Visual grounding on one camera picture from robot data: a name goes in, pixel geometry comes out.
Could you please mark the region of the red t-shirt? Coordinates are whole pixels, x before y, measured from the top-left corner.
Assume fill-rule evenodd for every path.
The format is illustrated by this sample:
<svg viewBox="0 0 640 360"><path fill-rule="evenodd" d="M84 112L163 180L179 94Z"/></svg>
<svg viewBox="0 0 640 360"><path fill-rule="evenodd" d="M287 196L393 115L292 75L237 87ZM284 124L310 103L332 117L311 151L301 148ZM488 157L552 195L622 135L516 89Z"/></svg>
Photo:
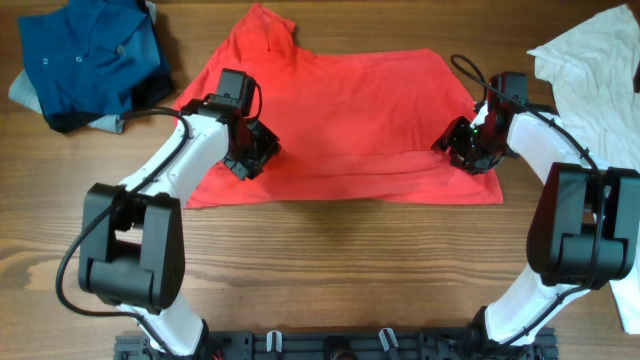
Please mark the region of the red t-shirt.
<svg viewBox="0 0 640 360"><path fill-rule="evenodd" d="M189 199L192 208L280 201L373 198L471 205L503 200L494 173L470 175L433 150L471 95L428 49L319 55L298 46L295 25L254 4L177 99L213 93L223 69L254 77L253 109L280 153L256 179L214 166Z"/></svg>

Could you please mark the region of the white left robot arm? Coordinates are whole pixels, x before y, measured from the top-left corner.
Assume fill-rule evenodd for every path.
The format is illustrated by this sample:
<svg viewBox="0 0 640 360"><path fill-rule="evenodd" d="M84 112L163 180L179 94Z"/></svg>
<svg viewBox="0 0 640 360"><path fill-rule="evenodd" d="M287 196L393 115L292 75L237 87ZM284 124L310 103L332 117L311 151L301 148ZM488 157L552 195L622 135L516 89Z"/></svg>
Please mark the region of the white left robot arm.
<svg viewBox="0 0 640 360"><path fill-rule="evenodd" d="M78 284L111 316L131 317L144 331L142 355L203 359L209 330L181 292L185 272L182 209L217 164L253 179L276 155L278 137L236 110L178 112L174 132L150 160L115 186L97 183L86 194Z"/></svg>

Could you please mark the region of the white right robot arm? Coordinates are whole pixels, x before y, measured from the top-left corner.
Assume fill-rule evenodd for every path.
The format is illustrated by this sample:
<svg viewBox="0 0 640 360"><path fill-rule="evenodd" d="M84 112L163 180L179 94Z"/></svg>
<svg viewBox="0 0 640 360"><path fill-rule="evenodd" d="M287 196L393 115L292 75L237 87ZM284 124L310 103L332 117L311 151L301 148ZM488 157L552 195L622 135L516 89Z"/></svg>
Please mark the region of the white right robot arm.
<svg viewBox="0 0 640 360"><path fill-rule="evenodd" d="M459 344L468 355L531 346L572 301L609 285L628 334L639 332L639 174L591 154L546 106L484 108L459 117L434 142L453 166L484 174L523 158L543 184L526 240L527 265L481 308Z"/></svg>

